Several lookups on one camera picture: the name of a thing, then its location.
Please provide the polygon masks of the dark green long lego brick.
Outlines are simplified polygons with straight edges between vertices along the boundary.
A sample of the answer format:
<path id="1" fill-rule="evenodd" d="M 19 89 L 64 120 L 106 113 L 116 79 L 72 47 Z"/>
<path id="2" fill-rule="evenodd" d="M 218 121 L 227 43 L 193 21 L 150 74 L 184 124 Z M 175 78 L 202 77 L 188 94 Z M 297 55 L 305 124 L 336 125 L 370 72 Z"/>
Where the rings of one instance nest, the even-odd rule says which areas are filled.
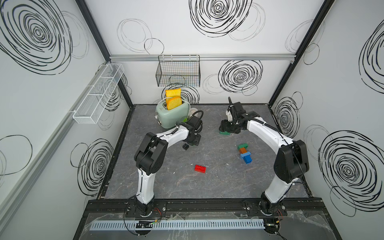
<path id="1" fill-rule="evenodd" d="M 247 149 L 248 146 L 249 146 L 248 144 L 240 144 L 240 145 L 238 145 L 238 150 L 240 150 L 242 148 Z"/>

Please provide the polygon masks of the blue square lego brick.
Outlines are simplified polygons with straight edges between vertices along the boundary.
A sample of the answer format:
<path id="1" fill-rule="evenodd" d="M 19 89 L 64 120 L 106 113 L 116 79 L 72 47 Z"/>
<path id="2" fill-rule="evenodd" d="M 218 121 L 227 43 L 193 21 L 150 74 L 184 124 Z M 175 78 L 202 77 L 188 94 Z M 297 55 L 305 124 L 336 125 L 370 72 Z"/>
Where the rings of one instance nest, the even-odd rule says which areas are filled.
<path id="1" fill-rule="evenodd" d="M 244 154 L 241 154 L 241 158 L 243 159 L 243 158 L 245 158 L 246 156 L 249 156 L 249 155 L 251 155 L 251 153 L 250 152 L 246 152 Z"/>

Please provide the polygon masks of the red long lego brick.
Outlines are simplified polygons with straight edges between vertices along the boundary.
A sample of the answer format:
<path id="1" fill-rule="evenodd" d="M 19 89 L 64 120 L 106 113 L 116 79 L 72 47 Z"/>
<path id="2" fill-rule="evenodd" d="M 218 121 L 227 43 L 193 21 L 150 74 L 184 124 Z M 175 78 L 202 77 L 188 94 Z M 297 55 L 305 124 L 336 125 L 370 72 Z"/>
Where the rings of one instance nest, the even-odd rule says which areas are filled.
<path id="1" fill-rule="evenodd" d="M 199 172 L 199 173 L 203 173 L 205 174 L 206 173 L 206 170 L 207 168 L 204 167 L 204 166 L 200 166 L 200 165 L 195 165 L 195 169 L 194 169 L 196 172 Z"/>

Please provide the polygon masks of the light blue long lego brick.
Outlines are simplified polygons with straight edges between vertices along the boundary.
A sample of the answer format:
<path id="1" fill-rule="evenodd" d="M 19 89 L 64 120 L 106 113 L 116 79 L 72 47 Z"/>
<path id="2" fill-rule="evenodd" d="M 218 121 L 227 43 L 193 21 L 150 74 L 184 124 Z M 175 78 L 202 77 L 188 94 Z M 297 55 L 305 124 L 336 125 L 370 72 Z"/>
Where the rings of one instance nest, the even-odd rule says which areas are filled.
<path id="1" fill-rule="evenodd" d="M 246 164 L 250 164 L 252 162 L 252 158 L 250 156 L 243 157 L 243 160 Z"/>

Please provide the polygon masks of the small orange lego brick front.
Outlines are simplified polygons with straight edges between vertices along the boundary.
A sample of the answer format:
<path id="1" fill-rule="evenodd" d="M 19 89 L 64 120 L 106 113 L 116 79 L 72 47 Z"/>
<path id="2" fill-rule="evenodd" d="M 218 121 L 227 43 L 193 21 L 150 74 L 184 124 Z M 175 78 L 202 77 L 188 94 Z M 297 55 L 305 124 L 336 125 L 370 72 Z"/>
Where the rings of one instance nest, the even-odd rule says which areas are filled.
<path id="1" fill-rule="evenodd" d="M 247 153 L 248 151 L 246 150 L 246 148 L 240 148 L 240 149 L 239 149 L 239 152 L 240 152 L 241 154 L 245 154 L 245 153 Z"/>

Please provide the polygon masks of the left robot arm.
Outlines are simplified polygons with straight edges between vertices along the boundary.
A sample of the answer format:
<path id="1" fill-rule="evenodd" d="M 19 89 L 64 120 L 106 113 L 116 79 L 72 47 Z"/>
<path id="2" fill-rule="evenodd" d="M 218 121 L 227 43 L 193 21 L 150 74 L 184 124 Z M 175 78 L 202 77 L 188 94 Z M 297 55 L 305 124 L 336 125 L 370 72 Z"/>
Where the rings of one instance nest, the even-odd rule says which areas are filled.
<path id="1" fill-rule="evenodd" d="M 203 115 L 203 111 L 197 111 L 186 122 L 176 124 L 165 132 L 145 135 L 134 156 L 139 174 L 136 208 L 144 216 L 150 215 L 154 207 L 155 177 L 164 163 L 168 148 L 178 142 L 197 146 L 203 129 Z"/>

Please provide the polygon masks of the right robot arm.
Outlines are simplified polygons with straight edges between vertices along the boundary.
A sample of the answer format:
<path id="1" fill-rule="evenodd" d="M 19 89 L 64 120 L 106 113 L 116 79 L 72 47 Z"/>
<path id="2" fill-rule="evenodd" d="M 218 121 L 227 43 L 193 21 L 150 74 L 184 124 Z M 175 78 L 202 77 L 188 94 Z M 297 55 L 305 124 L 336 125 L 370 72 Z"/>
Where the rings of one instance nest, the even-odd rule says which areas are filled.
<path id="1" fill-rule="evenodd" d="M 276 154 L 275 176 L 269 187 L 262 193 L 259 203 L 261 212 L 271 216 L 278 211 L 286 193 L 292 185 L 309 171 L 306 144 L 293 140 L 269 125 L 254 111 L 246 112 L 240 102 L 229 100 L 226 120 L 222 120 L 219 130 L 239 134 L 248 130 L 263 140 Z"/>

